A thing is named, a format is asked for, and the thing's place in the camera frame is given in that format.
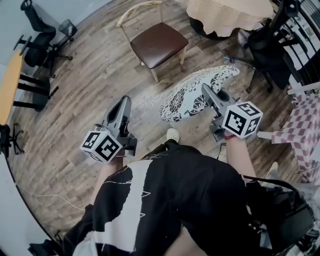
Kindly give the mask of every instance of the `floor board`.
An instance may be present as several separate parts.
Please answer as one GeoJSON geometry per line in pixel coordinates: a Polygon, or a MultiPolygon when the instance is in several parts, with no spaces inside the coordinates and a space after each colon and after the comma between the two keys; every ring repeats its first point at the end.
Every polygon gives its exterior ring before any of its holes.
{"type": "MultiPolygon", "coordinates": [[[[217,157],[219,146],[209,131],[214,116],[210,109],[178,123],[167,123],[158,115],[159,107],[173,86],[188,74],[219,65],[229,64],[225,51],[241,54],[237,37],[225,41],[211,41],[196,34],[189,25],[186,7],[174,0],[164,1],[164,21],[180,31],[188,40],[184,65],[177,57],[156,69],[160,82],[141,66],[129,49],[121,32],[115,28],[119,17],[138,0],[114,0],[88,17],[78,26],[74,42],[64,54],[72,61],[57,63],[56,79],[51,88],[59,90],[46,108],[37,113],[32,109],[16,108],[12,122],[19,123],[25,133],[20,143],[24,155],[11,152],[9,163],[17,184],[33,194],[60,195],[79,208],[84,208],[93,191],[101,165],[89,159],[80,149],[86,133],[102,119],[109,106],[124,94],[132,99],[131,129],[138,138],[136,159],[153,150],[166,140],[166,131],[176,128],[181,143],[196,146],[203,154],[217,157]]],[[[130,38],[155,24],[157,9],[140,9],[136,18],[128,22],[130,38]]],[[[236,62],[241,73],[232,78],[228,87],[243,101],[252,101],[264,113],[260,129],[280,129],[292,109],[285,90],[275,88],[267,93],[267,83],[258,77],[252,93],[245,91],[253,70],[236,62]]],[[[31,101],[31,95],[24,95],[31,101]]],[[[254,168],[259,176],[265,175],[274,161],[286,180],[298,179],[297,162],[289,144],[271,144],[252,137],[247,140],[254,168]]],[[[219,159],[226,160],[225,148],[219,159]]],[[[83,215],[57,196],[36,197],[22,191],[30,208],[50,232],[67,232],[83,215]]]]}

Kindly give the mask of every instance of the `floral cushion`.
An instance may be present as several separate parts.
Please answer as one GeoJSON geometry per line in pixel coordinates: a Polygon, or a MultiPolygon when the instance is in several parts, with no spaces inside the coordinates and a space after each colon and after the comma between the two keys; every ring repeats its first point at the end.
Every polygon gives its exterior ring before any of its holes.
{"type": "Polygon", "coordinates": [[[216,93],[230,77],[239,74],[233,66],[216,66],[194,72],[181,80],[162,103],[159,115],[167,122],[178,122],[204,110],[208,104],[201,92],[203,83],[216,93]]]}

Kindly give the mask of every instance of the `cable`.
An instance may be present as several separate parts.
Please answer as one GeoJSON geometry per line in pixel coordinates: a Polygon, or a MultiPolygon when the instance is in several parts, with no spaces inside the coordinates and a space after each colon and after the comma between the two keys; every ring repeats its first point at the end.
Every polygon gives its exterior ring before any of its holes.
{"type": "Polygon", "coordinates": [[[41,195],[38,195],[38,194],[31,193],[30,191],[22,188],[22,187],[21,187],[20,185],[18,185],[16,182],[14,183],[14,185],[16,185],[17,187],[19,187],[19,189],[28,192],[30,195],[35,196],[35,197],[38,197],[38,198],[40,198],[40,197],[53,197],[53,196],[54,196],[54,197],[59,197],[59,198],[61,198],[62,200],[66,201],[66,202],[67,202],[69,205],[71,205],[72,207],[77,208],[77,209],[79,209],[79,210],[81,210],[81,211],[85,211],[85,209],[81,209],[81,208],[79,208],[79,207],[74,206],[74,205],[73,205],[72,203],[70,203],[68,200],[64,199],[61,195],[58,195],[58,194],[41,194],[41,195]]]}
{"type": "Polygon", "coordinates": [[[294,175],[292,175],[291,180],[289,182],[291,182],[293,180],[294,176],[296,176],[297,174],[300,174],[300,173],[303,173],[303,172],[306,172],[306,171],[310,171],[310,170],[316,169],[316,168],[320,168],[320,166],[315,166],[315,167],[311,167],[311,168],[308,168],[308,169],[305,169],[305,170],[297,171],[294,175]]]}
{"type": "Polygon", "coordinates": [[[220,144],[220,150],[219,150],[219,153],[218,153],[218,156],[217,156],[217,160],[219,160],[219,156],[220,156],[220,153],[221,153],[221,149],[222,149],[222,146],[226,146],[227,144],[226,143],[221,143],[220,144]]]}

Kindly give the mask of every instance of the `tablecloth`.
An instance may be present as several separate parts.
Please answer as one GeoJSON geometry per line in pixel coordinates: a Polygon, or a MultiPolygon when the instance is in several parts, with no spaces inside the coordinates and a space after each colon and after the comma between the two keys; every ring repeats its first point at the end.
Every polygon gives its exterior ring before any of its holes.
{"type": "Polygon", "coordinates": [[[228,37],[233,29],[253,30],[258,22],[273,16],[269,0],[178,0],[187,4],[188,15],[203,23],[208,35],[228,37]]]}
{"type": "Polygon", "coordinates": [[[272,143],[291,143],[302,182],[320,185],[320,162],[311,154],[320,139],[320,96],[312,95],[299,101],[282,131],[272,133],[272,143]]]}

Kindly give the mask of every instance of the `red bracelet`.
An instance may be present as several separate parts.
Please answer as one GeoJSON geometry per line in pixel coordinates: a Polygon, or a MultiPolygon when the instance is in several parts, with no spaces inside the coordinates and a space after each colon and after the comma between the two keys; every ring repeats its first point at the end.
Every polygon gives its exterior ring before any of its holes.
{"type": "Polygon", "coordinates": [[[236,135],[232,134],[232,135],[229,135],[229,136],[224,136],[224,139],[227,141],[227,140],[230,140],[234,137],[237,137],[236,135]]]}

